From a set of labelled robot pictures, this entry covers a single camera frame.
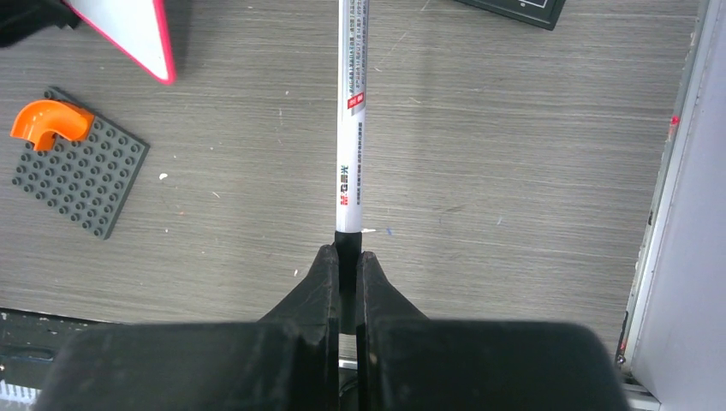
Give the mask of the white marker pen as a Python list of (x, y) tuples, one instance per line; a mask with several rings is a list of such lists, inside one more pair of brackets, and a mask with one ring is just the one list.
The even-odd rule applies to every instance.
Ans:
[(362, 163), (370, 3), (338, 2), (336, 96), (336, 231), (341, 332), (356, 328), (356, 266), (362, 245)]

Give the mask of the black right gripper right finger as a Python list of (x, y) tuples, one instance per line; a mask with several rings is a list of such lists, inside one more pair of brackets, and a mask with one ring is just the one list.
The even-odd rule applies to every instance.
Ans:
[(626, 410), (598, 336), (559, 322), (429, 319), (385, 276), (358, 267), (362, 410)]

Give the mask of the black and white checkerboard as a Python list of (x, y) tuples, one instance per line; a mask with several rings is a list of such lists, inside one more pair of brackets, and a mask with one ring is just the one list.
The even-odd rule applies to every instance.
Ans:
[(457, 0), (497, 15), (552, 31), (565, 0)]

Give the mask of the white board with pink frame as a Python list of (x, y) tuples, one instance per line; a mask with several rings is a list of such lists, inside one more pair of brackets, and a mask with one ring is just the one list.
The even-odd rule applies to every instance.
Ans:
[(163, 0), (68, 0), (87, 25), (158, 82), (176, 81), (176, 66)]

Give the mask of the grey studded base plate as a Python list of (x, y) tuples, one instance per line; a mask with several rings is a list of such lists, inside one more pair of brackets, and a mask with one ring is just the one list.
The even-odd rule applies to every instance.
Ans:
[(86, 140), (57, 137), (48, 152), (27, 142), (13, 186), (98, 239), (111, 236), (150, 146), (96, 110)]

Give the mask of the orange curved pipe piece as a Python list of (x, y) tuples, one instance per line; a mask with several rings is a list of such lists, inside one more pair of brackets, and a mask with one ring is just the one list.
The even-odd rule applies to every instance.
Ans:
[(77, 105), (40, 99), (19, 111), (9, 136), (29, 142), (36, 152), (47, 152), (55, 145), (57, 136), (70, 142), (85, 140), (94, 121), (91, 111)]

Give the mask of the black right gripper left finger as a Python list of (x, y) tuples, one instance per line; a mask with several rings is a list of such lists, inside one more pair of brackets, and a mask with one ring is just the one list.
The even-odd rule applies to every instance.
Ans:
[(338, 258), (255, 322), (96, 325), (53, 360), (38, 410), (335, 410)]

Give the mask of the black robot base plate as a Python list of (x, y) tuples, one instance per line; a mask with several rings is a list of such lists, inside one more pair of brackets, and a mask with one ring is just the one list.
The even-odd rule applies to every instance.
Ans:
[(22, 389), (40, 389), (64, 343), (82, 331), (106, 324), (105, 321), (3, 308), (1, 392), (19, 396)]

